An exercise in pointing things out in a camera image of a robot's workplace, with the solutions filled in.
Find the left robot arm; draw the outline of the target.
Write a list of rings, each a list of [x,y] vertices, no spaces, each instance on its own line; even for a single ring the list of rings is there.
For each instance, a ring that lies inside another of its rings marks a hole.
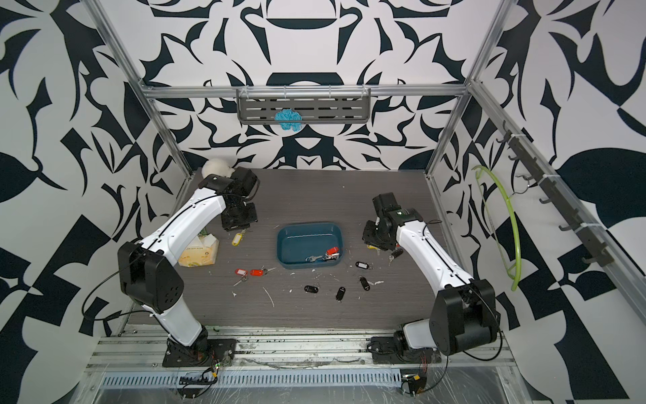
[[[228,177],[209,174],[159,229],[119,248],[122,293],[149,312],[171,342],[207,350],[208,333],[183,298],[184,282],[175,266],[190,242],[216,217],[226,231],[244,230],[256,222],[252,197],[258,188],[257,175],[248,168],[237,168]]]

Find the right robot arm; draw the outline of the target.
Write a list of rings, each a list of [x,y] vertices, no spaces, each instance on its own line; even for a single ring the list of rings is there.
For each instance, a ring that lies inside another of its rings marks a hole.
[[[496,293],[474,279],[445,251],[414,209],[402,208],[394,194],[373,198],[376,219],[366,222],[363,241],[381,250],[400,248],[411,256],[435,294],[429,318],[406,323],[394,333],[400,352],[435,348],[443,355],[493,343],[500,335]]]

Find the teal scrunchie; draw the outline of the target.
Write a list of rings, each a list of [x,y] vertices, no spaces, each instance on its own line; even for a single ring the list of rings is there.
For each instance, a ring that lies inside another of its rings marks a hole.
[[[302,116],[293,109],[281,109],[274,116],[274,120],[284,131],[300,131],[302,129]]]

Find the yellow sponge packet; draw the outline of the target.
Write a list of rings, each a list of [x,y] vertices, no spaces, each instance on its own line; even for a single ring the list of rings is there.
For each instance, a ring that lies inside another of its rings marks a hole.
[[[198,235],[182,252],[181,267],[203,267],[215,264],[220,241],[212,234]]]

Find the white teddy bear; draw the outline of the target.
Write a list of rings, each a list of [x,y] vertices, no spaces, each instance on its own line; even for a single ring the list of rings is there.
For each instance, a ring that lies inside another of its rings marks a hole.
[[[235,172],[235,169],[230,166],[227,161],[221,158],[213,158],[206,161],[201,168],[201,174],[203,178],[207,178],[210,175],[216,175],[220,177],[230,178],[232,173]]]

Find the long yellow key tag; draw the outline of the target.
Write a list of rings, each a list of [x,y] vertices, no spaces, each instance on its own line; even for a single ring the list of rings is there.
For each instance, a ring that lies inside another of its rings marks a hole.
[[[231,241],[231,245],[234,247],[237,247],[241,243],[244,235],[245,235],[245,231],[237,232],[237,234],[235,235],[235,237],[233,237]]]

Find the teal plastic storage box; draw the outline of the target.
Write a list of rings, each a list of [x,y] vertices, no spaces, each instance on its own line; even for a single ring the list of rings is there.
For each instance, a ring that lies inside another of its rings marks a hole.
[[[326,251],[339,247],[339,254]],[[285,269],[316,269],[339,264],[344,255],[341,228],[332,222],[287,225],[277,235],[276,255]]]

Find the dark wall hook rail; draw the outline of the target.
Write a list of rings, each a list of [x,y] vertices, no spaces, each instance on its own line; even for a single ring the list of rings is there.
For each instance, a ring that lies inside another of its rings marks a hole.
[[[615,259],[602,237],[602,225],[586,213],[584,206],[574,196],[565,180],[548,164],[525,134],[512,132],[506,123],[502,124],[502,128],[501,142],[512,150],[511,161],[521,163],[528,170],[523,178],[542,190],[544,197],[539,202],[543,205],[553,205],[565,221],[559,229],[575,234],[585,247],[586,253],[582,261],[602,267],[613,264]]]

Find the grey slotted wall shelf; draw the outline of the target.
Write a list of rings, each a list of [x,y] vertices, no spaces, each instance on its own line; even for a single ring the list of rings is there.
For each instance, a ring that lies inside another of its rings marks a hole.
[[[303,124],[363,124],[371,116],[372,94],[368,89],[323,87],[242,89],[237,91],[237,117],[247,125],[278,125],[274,116],[293,109]]]

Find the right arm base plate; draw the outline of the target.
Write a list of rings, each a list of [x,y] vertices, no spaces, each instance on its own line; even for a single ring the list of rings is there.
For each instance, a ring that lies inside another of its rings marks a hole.
[[[442,362],[442,355],[435,348],[409,348],[395,337],[370,338],[366,350],[378,365],[434,365]]]

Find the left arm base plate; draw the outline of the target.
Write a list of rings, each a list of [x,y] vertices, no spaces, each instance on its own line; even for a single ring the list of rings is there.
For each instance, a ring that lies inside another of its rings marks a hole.
[[[163,368],[229,365],[235,357],[237,340],[234,338],[209,338],[203,340],[203,343],[205,346],[201,348],[186,347],[168,338]]]

